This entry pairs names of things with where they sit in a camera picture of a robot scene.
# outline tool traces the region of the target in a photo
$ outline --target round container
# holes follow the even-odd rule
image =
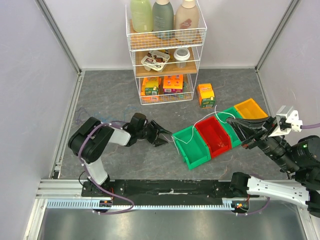
[[[184,68],[187,65],[185,61],[187,61],[190,58],[190,51],[186,47],[178,48],[174,51],[173,56],[178,61],[176,63],[176,66],[178,68]]]

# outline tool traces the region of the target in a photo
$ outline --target yogurt cup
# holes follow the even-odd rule
[[[157,50],[149,51],[147,55],[141,60],[145,70],[155,70],[161,73],[166,63],[170,60],[170,55]]]
[[[177,60],[176,66],[178,68],[184,68],[187,65],[185,61],[190,58],[190,51],[186,47],[177,48],[173,56]]]

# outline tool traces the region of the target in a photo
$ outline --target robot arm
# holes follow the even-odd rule
[[[101,122],[98,119],[90,117],[69,139],[68,147],[76,156],[78,156],[87,136],[100,124]],[[138,139],[147,139],[153,146],[158,147],[167,143],[167,141],[159,138],[160,134],[172,133],[153,120],[149,122],[145,115],[135,113],[131,121],[122,127],[109,124],[97,129],[81,152],[81,158],[84,160],[83,164],[89,176],[101,186],[110,181],[101,160],[101,155],[108,143],[130,147]]]
[[[295,173],[292,178],[301,187],[271,183],[241,172],[232,176],[230,189],[238,196],[261,195],[272,197],[307,208],[310,214],[320,217],[320,138],[311,135],[291,146],[284,135],[290,131],[301,132],[302,121],[292,107],[282,106],[276,117],[263,119],[228,118],[241,145],[245,149],[260,148],[281,171]]]

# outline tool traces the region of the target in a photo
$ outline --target red bin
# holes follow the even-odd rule
[[[212,159],[232,148],[229,135],[216,117],[211,116],[198,122],[195,128],[207,144]]]

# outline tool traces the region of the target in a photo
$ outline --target green bottle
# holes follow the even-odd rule
[[[174,9],[170,0],[156,0],[152,8],[153,14],[153,31],[160,32],[156,36],[161,39],[171,39],[172,30],[174,29]]]
[[[131,0],[132,25],[137,33],[153,30],[152,8],[149,0]]]

